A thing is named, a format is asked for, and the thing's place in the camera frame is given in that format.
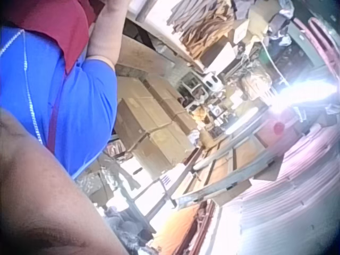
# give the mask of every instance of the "bright light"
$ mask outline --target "bright light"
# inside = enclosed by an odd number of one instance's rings
[[[241,118],[239,118],[234,125],[229,127],[227,131],[225,131],[225,133],[228,135],[234,133],[237,129],[239,129],[241,126],[247,123],[251,119],[251,117],[253,117],[258,111],[259,108],[257,107],[251,108]]]
[[[336,93],[336,86],[323,81],[307,81],[285,88],[273,100],[272,110],[281,112],[291,105],[323,100]]]

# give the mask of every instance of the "plastic bag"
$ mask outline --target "plastic bag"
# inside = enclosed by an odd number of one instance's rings
[[[292,39],[288,34],[282,37],[281,41],[279,42],[280,46],[289,46],[290,44],[292,44]]]
[[[283,16],[291,19],[294,15],[294,5],[292,0],[279,0],[282,10],[279,12]]]

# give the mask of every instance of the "silver chain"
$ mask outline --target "silver chain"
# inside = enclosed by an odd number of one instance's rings
[[[28,62],[27,62],[27,52],[26,52],[26,36],[25,36],[25,30],[20,29],[6,44],[5,46],[0,50],[0,57],[4,54],[4,52],[9,48],[9,46],[16,40],[16,38],[19,35],[23,35],[23,70],[24,70],[24,75],[25,75],[25,84],[26,84],[26,91],[27,91],[27,98],[29,102],[29,107],[30,107],[30,113],[31,113],[31,118],[33,122],[33,127],[35,130],[35,133],[37,135],[38,141],[42,144],[43,140],[41,139],[41,135],[39,132],[38,124],[37,124],[37,119],[36,115],[34,112],[33,108],[33,103],[31,99],[31,93],[28,85],[28,76],[27,76],[27,68],[28,68]]]

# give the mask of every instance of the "forearm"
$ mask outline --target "forearm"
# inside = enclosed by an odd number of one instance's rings
[[[130,0],[108,0],[95,24],[87,57],[106,58],[117,64],[126,13]]]
[[[24,254],[125,255],[117,237],[46,148],[12,118],[0,136],[2,237]]]

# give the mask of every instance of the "stacked cardboard boxes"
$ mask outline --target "stacked cardboard boxes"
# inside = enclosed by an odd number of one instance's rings
[[[177,101],[177,99],[181,97],[181,94],[179,94],[168,81],[150,74],[145,78],[143,83],[171,120],[176,122],[186,135],[197,129],[197,123]]]
[[[153,179],[174,168],[194,150],[183,131],[135,78],[117,78],[115,131]]]

